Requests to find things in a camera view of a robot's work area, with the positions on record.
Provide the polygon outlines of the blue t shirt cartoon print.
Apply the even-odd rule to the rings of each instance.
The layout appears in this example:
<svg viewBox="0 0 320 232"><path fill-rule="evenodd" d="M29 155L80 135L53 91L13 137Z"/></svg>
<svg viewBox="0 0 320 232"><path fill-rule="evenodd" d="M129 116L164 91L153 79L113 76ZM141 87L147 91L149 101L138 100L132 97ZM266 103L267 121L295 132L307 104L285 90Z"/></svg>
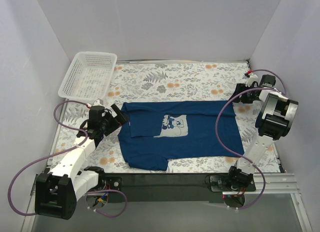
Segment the blue t shirt cartoon print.
<svg viewBox="0 0 320 232"><path fill-rule="evenodd" d="M132 102L118 140L131 168L165 171L170 159L243 155L231 104L226 101Z"/></svg>

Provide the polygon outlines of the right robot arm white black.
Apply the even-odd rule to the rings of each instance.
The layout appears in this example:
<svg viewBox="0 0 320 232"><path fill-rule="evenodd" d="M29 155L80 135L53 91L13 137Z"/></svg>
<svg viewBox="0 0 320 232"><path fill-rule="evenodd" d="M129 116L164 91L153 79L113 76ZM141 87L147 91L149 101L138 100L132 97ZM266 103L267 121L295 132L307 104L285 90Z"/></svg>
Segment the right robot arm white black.
<svg viewBox="0 0 320 232"><path fill-rule="evenodd" d="M245 76L247 82L236 85L232 95L234 102L251 104L261 101L262 107L255 122L256 134L244 152L244 158L240 158L228 171L226 184L232 190L246 189L253 184L254 166L275 141L287 136L299 106L297 101L272 90L276 84L275 76L263 75L260 80L252 72Z"/></svg>

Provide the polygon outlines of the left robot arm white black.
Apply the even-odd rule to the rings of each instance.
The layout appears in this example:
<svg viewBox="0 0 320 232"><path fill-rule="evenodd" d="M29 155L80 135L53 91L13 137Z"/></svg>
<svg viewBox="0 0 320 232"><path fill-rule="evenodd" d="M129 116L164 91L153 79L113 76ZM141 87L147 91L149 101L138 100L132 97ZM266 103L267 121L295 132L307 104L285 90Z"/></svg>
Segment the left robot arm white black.
<svg viewBox="0 0 320 232"><path fill-rule="evenodd" d="M35 182L35 212L38 215L70 219L77 201L87 193L103 191L105 196L112 189L105 172L97 166L82 169L102 139L129 121L116 104L108 109L96 100L88 105L88 119L77 128L72 150L49 172L41 173Z"/></svg>

